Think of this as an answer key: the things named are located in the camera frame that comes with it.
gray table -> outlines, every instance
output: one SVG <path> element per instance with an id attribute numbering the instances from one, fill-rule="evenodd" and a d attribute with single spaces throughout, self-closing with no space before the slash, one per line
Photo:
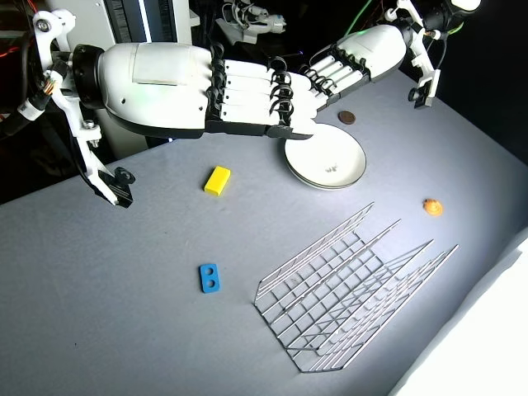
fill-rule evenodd
<path id="1" fill-rule="evenodd" d="M 178 141 L 122 161 L 134 204 L 112 208 L 75 177 L 0 207 L 1 395 L 386 394 L 525 223 L 528 168 L 436 101 L 414 111 L 395 73 L 323 111 L 368 168 L 343 191 L 295 179 L 277 140 Z M 232 170 L 220 198 L 201 187 Z M 426 197 L 445 214 L 429 217 Z M 258 281 L 375 201 L 361 233 L 426 256 L 460 250 L 346 370 L 302 375 L 252 307 Z M 200 291 L 219 265 L 222 290 Z"/>

metal dish rack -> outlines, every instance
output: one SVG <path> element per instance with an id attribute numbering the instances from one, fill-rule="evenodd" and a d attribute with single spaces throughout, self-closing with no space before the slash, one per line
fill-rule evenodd
<path id="1" fill-rule="evenodd" d="M 433 240 L 387 262 L 371 248 L 400 220 L 364 241 L 366 206 L 262 279 L 254 304 L 301 372 L 341 370 L 458 248 L 410 271 Z"/>

stack of plates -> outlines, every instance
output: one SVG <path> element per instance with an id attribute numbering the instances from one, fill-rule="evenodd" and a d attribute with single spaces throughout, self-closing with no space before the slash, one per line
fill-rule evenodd
<path id="1" fill-rule="evenodd" d="M 324 190 L 357 182 L 366 169 L 366 156 L 360 144 L 332 125 L 316 124 L 314 130 L 310 139 L 285 142 L 286 161 L 294 175 Z"/>

blue block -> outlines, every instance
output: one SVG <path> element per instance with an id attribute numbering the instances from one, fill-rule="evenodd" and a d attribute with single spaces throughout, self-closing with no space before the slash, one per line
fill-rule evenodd
<path id="1" fill-rule="evenodd" d="M 216 264 L 200 266 L 201 289 L 204 293 L 213 293 L 220 290 L 220 278 Z"/>

